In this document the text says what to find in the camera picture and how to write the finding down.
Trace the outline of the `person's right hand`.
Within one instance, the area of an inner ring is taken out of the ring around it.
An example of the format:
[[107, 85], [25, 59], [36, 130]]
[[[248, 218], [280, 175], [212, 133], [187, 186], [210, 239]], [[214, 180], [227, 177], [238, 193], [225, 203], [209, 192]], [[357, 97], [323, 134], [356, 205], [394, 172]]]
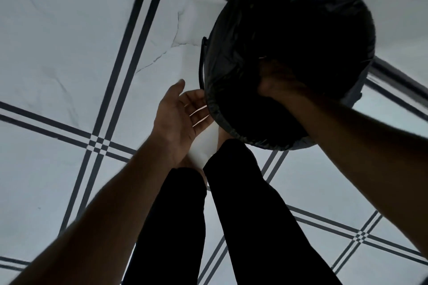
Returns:
[[287, 109], [292, 110], [310, 98], [309, 89], [297, 80], [289, 67], [279, 61], [261, 59], [259, 75], [258, 94], [275, 100]]

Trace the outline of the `person's left hand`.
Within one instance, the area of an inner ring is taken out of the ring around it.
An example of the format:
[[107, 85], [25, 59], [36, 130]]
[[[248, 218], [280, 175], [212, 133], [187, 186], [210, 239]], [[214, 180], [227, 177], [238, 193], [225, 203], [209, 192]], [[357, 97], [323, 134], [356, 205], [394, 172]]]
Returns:
[[213, 119], [207, 106], [207, 111], [200, 110], [194, 115], [185, 112], [185, 105], [196, 99], [205, 99], [205, 91], [183, 91], [176, 102], [168, 101], [166, 92], [159, 103], [150, 139], [160, 145], [165, 163], [170, 168], [177, 166], [189, 153], [196, 139], [192, 127], [200, 120]]

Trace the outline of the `black garbage bag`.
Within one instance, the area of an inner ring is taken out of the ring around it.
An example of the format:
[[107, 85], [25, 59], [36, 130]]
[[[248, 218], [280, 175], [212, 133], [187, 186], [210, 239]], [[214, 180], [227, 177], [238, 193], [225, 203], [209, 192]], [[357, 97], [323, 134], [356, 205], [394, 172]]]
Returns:
[[312, 147], [281, 104], [258, 94], [259, 61], [285, 64], [313, 91], [352, 108], [375, 45], [372, 14], [362, 0], [228, 0], [205, 49], [207, 107], [222, 129], [248, 145]]

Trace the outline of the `person's left forearm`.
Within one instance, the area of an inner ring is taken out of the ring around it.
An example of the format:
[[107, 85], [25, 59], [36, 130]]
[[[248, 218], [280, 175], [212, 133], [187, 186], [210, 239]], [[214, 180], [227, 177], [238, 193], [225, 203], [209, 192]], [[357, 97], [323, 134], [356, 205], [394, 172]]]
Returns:
[[134, 244], [189, 136], [152, 133], [80, 218], [9, 285], [119, 285]]

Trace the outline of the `person's right forearm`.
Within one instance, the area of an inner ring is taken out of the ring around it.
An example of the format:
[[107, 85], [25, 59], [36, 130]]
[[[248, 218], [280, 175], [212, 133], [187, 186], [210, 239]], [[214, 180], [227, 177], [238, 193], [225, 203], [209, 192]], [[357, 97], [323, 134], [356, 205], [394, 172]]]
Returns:
[[324, 97], [286, 95], [281, 103], [428, 260], [428, 139]]

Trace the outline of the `person's right foot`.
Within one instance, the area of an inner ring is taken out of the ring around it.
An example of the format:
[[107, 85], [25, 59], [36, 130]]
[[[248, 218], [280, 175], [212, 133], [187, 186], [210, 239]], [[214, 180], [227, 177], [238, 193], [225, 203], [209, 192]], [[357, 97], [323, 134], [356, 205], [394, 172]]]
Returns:
[[220, 126], [218, 128], [218, 141], [217, 141], [217, 150], [219, 150], [223, 143], [227, 140], [234, 139], [233, 136], [231, 136], [229, 133], [227, 133], [224, 129], [222, 129]]

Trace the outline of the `person's foot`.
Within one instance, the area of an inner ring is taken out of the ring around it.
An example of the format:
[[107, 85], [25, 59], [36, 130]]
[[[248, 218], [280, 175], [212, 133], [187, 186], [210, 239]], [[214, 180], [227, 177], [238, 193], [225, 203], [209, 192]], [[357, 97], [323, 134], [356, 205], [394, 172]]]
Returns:
[[199, 168], [199, 166], [194, 163], [194, 161], [190, 158], [189, 155], [186, 155], [175, 168], [190, 168], [197, 171], [202, 176], [206, 187], [208, 186], [208, 181], [203, 169]]
[[220, 126], [218, 128], [218, 141], [217, 141], [217, 150], [219, 150], [223, 143], [227, 140], [234, 139], [233, 136], [231, 136], [229, 133], [227, 133], [224, 129], [222, 129]]

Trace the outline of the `person's left foot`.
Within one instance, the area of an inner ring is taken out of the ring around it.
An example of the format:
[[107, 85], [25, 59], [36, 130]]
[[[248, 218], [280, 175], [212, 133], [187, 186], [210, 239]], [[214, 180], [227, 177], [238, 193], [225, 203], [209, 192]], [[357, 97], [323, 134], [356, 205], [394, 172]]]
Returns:
[[208, 181], [203, 169], [199, 168], [199, 166], [194, 163], [194, 161], [190, 158], [189, 155], [186, 155], [175, 168], [190, 168], [197, 171], [202, 176], [206, 187], [208, 186]]

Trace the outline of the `black trousers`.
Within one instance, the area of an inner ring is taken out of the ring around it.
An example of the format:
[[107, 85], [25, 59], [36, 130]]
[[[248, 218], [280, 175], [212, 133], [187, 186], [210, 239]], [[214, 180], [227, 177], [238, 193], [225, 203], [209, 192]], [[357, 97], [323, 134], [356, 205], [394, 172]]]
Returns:
[[[342, 285], [313, 249], [249, 148], [228, 139], [204, 167], [238, 285]], [[196, 285], [206, 185], [170, 170], [140, 232], [122, 285]]]

